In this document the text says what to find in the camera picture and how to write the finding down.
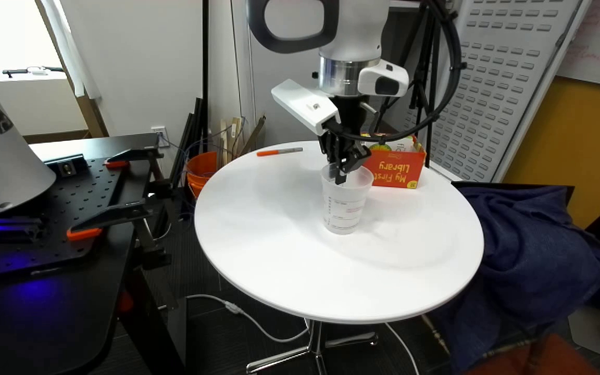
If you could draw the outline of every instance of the table base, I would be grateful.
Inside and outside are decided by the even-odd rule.
[[[246,365],[246,372],[248,375],[257,375],[258,371],[303,358],[303,356],[316,356],[316,365],[317,365],[317,372],[319,375],[327,375],[326,371],[326,361],[324,361],[324,351],[330,349],[342,349],[342,345],[354,345],[354,344],[370,344],[370,345],[377,345],[380,344],[380,335],[377,334],[360,334],[360,335],[350,335],[350,337],[342,337],[342,340],[324,340],[324,324],[317,321],[309,321],[309,344],[287,351],[287,352],[280,352],[275,356],[267,356],[260,361],[255,361],[250,365]]]

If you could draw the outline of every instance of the floor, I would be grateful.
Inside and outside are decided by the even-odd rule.
[[[157,303],[165,306],[169,332],[189,363],[193,375],[245,375],[250,361],[258,361],[305,344],[275,344],[267,340],[250,321],[231,315],[223,304],[207,297],[185,296],[211,293],[235,303],[250,312],[270,334],[291,337],[305,330],[303,318],[272,310],[225,284],[207,262],[198,246],[193,220],[176,222],[168,238],[168,249],[174,265],[149,274]],[[445,375],[448,354],[433,337],[433,332],[424,318],[410,318],[393,325],[405,344],[415,354],[424,375]],[[410,375],[412,365],[400,342],[384,328],[336,328],[327,325],[327,340],[346,337],[353,334],[377,332],[377,345],[349,345],[327,351],[327,371],[349,375]],[[571,342],[569,325],[559,325],[556,332]],[[600,356],[591,351],[580,351],[596,368]],[[108,358],[95,375],[149,375],[136,345],[127,334],[118,328]],[[266,371],[266,375],[310,375],[316,372],[314,358],[298,358],[283,367]]]

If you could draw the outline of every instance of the cable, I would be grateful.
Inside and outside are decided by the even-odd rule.
[[[169,238],[169,233],[174,231],[174,225],[176,225],[176,222],[171,220],[161,236],[153,238],[153,241],[158,243],[158,241],[164,241],[165,238]]]
[[[432,49],[432,80],[430,80],[430,111],[433,111],[433,100],[439,95],[439,66],[440,66],[440,37],[436,37],[433,41],[433,49]],[[426,128],[426,167],[430,167],[430,159],[432,159],[432,126],[430,124]]]
[[[410,51],[412,51],[412,46],[415,46],[415,41],[417,41],[417,36],[419,36],[419,31],[421,31],[421,26],[426,24],[426,13],[427,13],[427,7],[424,4],[424,7],[421,7],[421,13],[419,13],[419,20],[415,24],[415,28],[410,29],[410,34],[406,36],[406,41],[405,41],[405,46],[402,46],[400,59],[394,60],[396,65],[406,66],[408,57],[410,57]],[[399,100],[400,100],[400,97],[386,97],[386,100],[381,102],[381,108],[380,108],[380,114],[377,114],[377,118],[375,118],[374,131],[380,129],[386,112],[389,112]]]
[[[396,330],[393,330],[389,324],[386,324],[386,328],[390,330],[390,334],[396,335],[396,340],[399,340],[400,345],[405,349],[405,352],[406,352],[406,356],[408,356],[408,361],[410,361],[410,365],[412,365],[415,375],[421,375],[419,365],[417,365],[417,358],[410,354],[410,351],[408,351],[408,345],[405,344],[405,340],[400,337],[400,334],[399,334]]]
[[[446,86],[445,97],[440,100],[440,105],[432,112],[426,114],[426,118],[421,124],[417,124],[415,128],[410,128],[406,131],[389,134],[389,135],[372,135],[372,134],[360,135],[360,134],[344,131],[342,128],[337,128],[334,124],[327,124],[326,128],[332,129],[337,138],[358,140],[358,142],[394,142],[394,140],[402,140],[402,138],[408,138],[412,134],[419,134],[424,128],[427,128],[430,124],[439,121],[440,112],[453,100],[455,92],[458,89],[460,70],[462,70],[460,37],[458,37],[457,28],[453,26],[455,13],[448,13],[440,0],[424,0],[424,3],[427,3],[430,10],[433,13],[436,20],[440,24],[440,28],[445,31],[445,39],[448,43],[451,78],[448,78],[448,86]]]
[[[433,340],[439,340],[439,344],[445,349],[445,352],[451,356],[451,349],[445,342],[445,337],[440,335],[439,328],[433,328],[433,324],[430,321],[427,315],[424,315],[424,324],[427,325],[427,330],[432,332]]]
[[[246,310],[242,310],[239,304],[234,304],[230,301],[221,301],[219,296],[212,296],[212,293],[191,293],[191,296],[185,296],[185,301],[215,301],[215,303],[223,304],[223,309],[228,309],[231,315],[246,317],[266,337],[270,337],[272,342],[277,342],[277,344],[291,344],[291,342],[296,342],[296,340],[301,340],[303,335],[309,334],[306,318],[303,318],[305,321],[305,330],[301,334],[296,334],[292,337],[275,337],[270,332],[266,332],[266,328],[252,315],[248,315]]]

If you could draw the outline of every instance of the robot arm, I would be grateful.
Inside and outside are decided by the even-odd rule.
[[[282,54],[319,49],[319,88],[305,89],[294,82],[283,82],[274,89],[274,97],[319,135],[321,151],[332,165],[332,178],[342,184],[346,174],[358,168],[370,157],[370,151],[360,146],[360,140],[365,140],[360,135],[365,124],[364,102],[370,95],[405,95],[410,86],[406,69],[381,59],[381,34],[393,0],[321,0],[326,14],[321,31],[296,39],[277,37],[267,28],[267,4],[270,0],[248,0],[250,29],[266,49]],[[453,65],[460,59],[455,39],[451,46],[451,51],[457,51],[451,57]],[[448,95],[445,95],[439,111],[448,105],[446,97],[453,95],[455,88],[446,92]],[[381,142],[419,129],[381,138]]]

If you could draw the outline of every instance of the pegboard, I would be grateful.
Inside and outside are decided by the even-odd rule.
[[[67,241],[67,229],[106,208],[118,193],[121,171],[108,171],[105,161],[87,161],[82,176],[58,180],[37,213],[41,231],[26,241],[0,241],[0,276],[33,274],[79,260],[91,255],[95,241]]]
[[[467,69],[433,126],[432,167],[451,180],[504,178],[587,7],[591,0],[462,3],[457,28]],[[408,97],[389,121],[415,126]]]

